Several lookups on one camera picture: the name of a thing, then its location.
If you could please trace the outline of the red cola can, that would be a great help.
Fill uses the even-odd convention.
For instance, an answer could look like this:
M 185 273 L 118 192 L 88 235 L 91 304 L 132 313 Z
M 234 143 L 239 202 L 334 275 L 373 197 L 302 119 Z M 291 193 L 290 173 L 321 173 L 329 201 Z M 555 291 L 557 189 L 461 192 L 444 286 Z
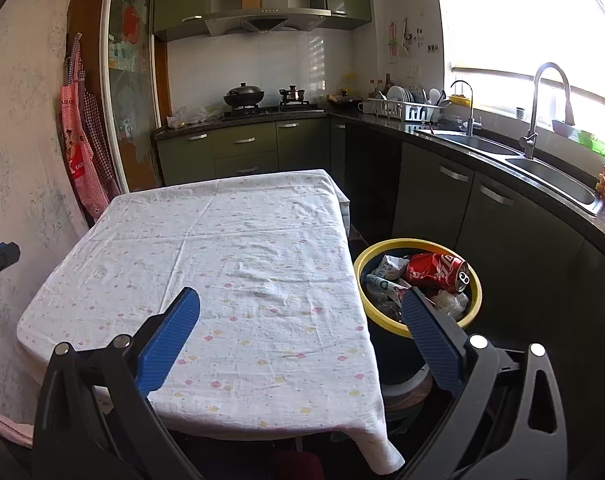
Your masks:
M 459 294 L 470 284 L 470 271 L 462 258 L 448 254 L 423 252 L 410 257 L 405 280 L 411 285 L 438 288 Z

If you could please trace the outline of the white tissue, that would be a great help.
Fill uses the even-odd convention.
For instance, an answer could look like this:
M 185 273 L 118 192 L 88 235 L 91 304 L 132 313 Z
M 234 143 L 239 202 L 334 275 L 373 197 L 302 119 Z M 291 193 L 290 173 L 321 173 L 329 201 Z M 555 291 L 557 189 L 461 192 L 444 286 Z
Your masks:
M 451 292 L 447 292 L 447 290 L 440 290 L 432 298 L 432 302 L 437 311 L 451 316 L 455 321 L 460 321 L 464 318 L 465 312 L 467 312 L 469 298 L 467 298 L 464 292 L 452 294 Z

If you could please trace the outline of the yellow rimmed trash bin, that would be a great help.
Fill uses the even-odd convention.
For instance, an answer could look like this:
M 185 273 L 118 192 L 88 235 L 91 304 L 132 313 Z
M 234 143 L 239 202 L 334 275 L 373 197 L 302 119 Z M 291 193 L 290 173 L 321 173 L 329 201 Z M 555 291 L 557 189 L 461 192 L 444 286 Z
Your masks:
M 418 238 L 393 238 L 374 244 L 353 263 L 362 306 L 369 319 L 376 325 L 400 337 L 412 339 L 420 351 L 422 359 L 429 367 L 437 385 L 454 394 L 462 390 L 464 384 L 465 341 L 464 328 L 474 321 L 481 310 L 483 289 L 474 269 L 469 270 L 470 283 L 465 286 L 471 292 L 471 304 L 467 314 L 455 321 L 444 312 L 433 308 L 421 290 L 413 286 L 403 295 L 401 312 L 403 319 L 396 322 L 371 304 L 365 295 L 365 269 L 392 252 L 415 250 L 420 254 L 446 255 L 455 258 L 457 254 L 443 245 Z

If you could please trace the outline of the steel kitchen sink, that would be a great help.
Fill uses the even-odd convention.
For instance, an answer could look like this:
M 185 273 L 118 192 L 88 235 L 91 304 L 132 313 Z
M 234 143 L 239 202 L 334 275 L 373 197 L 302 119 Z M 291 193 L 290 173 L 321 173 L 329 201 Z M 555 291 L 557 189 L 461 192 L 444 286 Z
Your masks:
M 467 136 L 462 132 L 431 130 L 429 133 L 441 140 L 488 155 L 527 178 L 544 185 L 554 193 L 560 194 L 591 217 L 595 217 L 603 206 L 601 198 L 598 198 L 595 191 L 587 188 L 587 185 L 583 182 L 548 165 L 546 162 L 526 158 L 524 154 L 517 153 L 513 148 L 480 136 Z

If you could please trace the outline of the white barcode wrapper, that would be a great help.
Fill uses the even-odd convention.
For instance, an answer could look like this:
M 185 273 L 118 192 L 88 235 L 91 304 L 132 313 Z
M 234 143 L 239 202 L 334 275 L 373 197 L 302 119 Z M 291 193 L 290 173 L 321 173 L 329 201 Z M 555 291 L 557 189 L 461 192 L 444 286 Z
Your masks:
M 377 268 L 365 275 L 365 287 L 373 302 L 391 301 L 401 306 L 403 295 L 411 288 L 405 280 L 408 263 L 406 258 L 385 255 Z

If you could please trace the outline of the white patterned tablecloth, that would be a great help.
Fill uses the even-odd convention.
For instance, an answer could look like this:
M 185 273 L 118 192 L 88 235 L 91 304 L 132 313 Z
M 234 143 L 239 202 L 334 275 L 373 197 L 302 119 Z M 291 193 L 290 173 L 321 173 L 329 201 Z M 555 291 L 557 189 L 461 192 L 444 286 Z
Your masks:
M 34 296 L 18 341 L 40 367 L 59 342 L 103 347 L 194 289 L 197 324 L 150 395 L 169 427 L 230 440 L 340 431 L 391 474 L 403 456 L 387 435 L 348 220 L 323 170 L 119 196 Z

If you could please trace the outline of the green lower cabinets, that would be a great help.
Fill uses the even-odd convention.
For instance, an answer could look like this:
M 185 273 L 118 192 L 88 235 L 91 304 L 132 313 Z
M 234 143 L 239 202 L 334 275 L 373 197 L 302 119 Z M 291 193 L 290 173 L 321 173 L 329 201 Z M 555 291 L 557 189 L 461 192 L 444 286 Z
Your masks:
M 488 155 L 373 117 L 284 114 L 160 130 L 167 185 L 325 169 L 365 243 L 421 238 L 481 279 L 475 327 L 502 340 L 605 335 L 605 206 L 591 217 Z

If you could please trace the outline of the red patterned apron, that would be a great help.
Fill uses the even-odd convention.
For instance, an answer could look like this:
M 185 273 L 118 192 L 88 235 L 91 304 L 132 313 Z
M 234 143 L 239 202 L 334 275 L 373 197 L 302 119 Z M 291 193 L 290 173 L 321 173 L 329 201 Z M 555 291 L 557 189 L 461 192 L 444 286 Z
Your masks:
M 77 32 L 66 60 L 60 119 L 71 184 L 83 208 L 97 221 L 120 189 L 97 97 L 86 88 L 81 39 L 82 33 Z

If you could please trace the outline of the small chrome faucet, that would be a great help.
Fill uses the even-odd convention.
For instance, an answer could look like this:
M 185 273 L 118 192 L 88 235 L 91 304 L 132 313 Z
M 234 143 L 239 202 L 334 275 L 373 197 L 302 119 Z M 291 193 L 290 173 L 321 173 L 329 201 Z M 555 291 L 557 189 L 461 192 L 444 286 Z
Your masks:
M 474 116 L 473 87 L 466 80 L 457 79 L 450 84 L 450 90 L 449 101 L 467 110 L 467 135 L 473 136 L 476 127 L 481 125 L 479 122 L 476 122 Z

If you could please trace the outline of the plastic bag on counter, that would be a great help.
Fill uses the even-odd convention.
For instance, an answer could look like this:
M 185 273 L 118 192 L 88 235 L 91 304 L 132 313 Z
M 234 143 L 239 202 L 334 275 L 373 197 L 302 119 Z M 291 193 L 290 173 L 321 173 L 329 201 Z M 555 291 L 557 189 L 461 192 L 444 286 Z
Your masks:
M 180 129 L 221 119 L 222 116 L 223 110 L 217 106 L 182 106 L 167 117 L 167 126 L 169 129 Z

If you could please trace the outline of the white dish rack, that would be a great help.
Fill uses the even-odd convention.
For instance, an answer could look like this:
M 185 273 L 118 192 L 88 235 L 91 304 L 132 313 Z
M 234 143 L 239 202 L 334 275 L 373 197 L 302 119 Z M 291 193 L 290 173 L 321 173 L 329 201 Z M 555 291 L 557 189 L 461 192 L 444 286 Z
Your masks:
M 412 94 L 403 87 L 391 86 L 386 93 L 377 91 L 375 96 L 358 104 L 358 110 L 365 115 L 373 115 L 411 124 L 435 125 L 440 113 L 449 105 L 444 91 L 438 91 L 434 102 L 426 99 L 422 92 L 421 100 L 414 101 Z

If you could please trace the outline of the glass sliding door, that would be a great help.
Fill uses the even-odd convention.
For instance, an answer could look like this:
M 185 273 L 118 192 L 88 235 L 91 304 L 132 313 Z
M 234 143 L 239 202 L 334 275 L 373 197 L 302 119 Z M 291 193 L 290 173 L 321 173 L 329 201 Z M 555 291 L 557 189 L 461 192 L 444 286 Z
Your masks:
M 160 127 L 154 0 L 102 0 L 101 96 L 106 136 L 123 193 L 161 184 L 153 133 Z

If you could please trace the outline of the black wok with lid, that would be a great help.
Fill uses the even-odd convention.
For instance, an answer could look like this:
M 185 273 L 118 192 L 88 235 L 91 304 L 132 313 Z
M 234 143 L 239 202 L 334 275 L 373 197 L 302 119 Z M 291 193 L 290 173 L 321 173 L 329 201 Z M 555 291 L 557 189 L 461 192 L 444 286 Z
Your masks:
M 226 105 L 232 108 L 256 107 L 264 98 L 264 91 L 257 86 L 242 82 L 228 91 L 223 97 Z

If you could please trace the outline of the small metal pot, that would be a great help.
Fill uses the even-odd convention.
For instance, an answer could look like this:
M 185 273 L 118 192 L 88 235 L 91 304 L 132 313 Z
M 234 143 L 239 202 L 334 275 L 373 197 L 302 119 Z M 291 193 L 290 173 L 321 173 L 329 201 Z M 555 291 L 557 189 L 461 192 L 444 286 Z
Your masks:
M 282 88 L 278 90 L 281 96 L 281 104 L 286 105 L 297 105 L 306 104 L 306 91 L 298 88 L 296 84 L 291 84 L 288 88 Z

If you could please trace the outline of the steel range hood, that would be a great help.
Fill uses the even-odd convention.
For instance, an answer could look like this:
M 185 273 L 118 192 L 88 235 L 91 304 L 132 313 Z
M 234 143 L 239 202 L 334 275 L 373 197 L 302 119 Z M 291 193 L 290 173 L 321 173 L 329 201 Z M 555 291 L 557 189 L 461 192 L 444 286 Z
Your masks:
M 327 0 L 206 0 L 212 36 L 233 32 L 309 32 L 331 16 Z

